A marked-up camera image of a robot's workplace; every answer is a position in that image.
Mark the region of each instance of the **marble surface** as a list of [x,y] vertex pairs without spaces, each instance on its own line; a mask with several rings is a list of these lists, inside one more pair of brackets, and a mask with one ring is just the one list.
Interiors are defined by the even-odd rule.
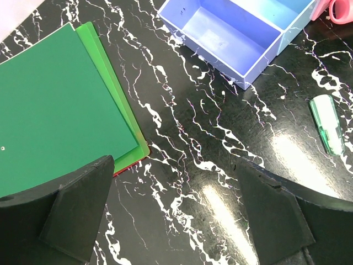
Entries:
[[[66,22],[92,21],[151,148],[116,177],[91,264],[257,264],[237,156],[353,200],[352,25],[311,22],[247,91],[170,37],[163,0],[46,0],[0,44],[0,62]],[[328,156],[308,102],[334,97],[346,151]]]

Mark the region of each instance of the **dark green sheet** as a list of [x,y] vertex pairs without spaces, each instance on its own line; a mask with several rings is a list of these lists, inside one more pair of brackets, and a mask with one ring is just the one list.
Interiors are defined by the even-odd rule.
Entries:
[[69,24],[1,64],[0,88],[0,197],[137,147]]
[[104,80],[116,105],[119,107],[127,124],[133,131],[138,141],[138,146],[136,148],[115,160],[115,172],[119,172],[131,164],[134,164],[135,162],[148,156],[149,148],[120,86],[113,67],[111,66],[111,63],[99,40],[97,32],[93,27],[93,24],[91,22],[87,22],[84,25],[78,27],[76,32],[81,38],[82,43],[84,44],[88,54],[90,55],[102,79]]

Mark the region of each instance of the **black marble table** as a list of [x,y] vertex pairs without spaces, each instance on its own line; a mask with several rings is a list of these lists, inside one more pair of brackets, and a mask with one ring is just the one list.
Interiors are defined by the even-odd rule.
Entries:
[[[170,37],[162,4],[46,0],[0,44],[0,62],[92,21],[148,141],[149,158],[113,179],[90,264],[257,264],[237,156],[353,200],[353,25],[323,14],[243,91]],[[309,111],[320,94],[335,100],[340,157],[325,153]]]

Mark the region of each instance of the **blue box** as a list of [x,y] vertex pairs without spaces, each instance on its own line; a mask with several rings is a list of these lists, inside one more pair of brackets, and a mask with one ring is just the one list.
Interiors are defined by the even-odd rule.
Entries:
[[280,49],[283,31],[234,0],[167,0],[158,14],[176,38],[242,89]]
[[232,0],[282,32],[280,54],[310,22],[317,0]]

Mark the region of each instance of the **green correction tape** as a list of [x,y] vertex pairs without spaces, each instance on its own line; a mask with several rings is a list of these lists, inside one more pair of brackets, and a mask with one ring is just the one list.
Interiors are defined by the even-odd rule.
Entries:
[[342,155],[345,146],[332,97],[329,95],[314,97],[310,101],[310,107],[327,153],[333,156]]

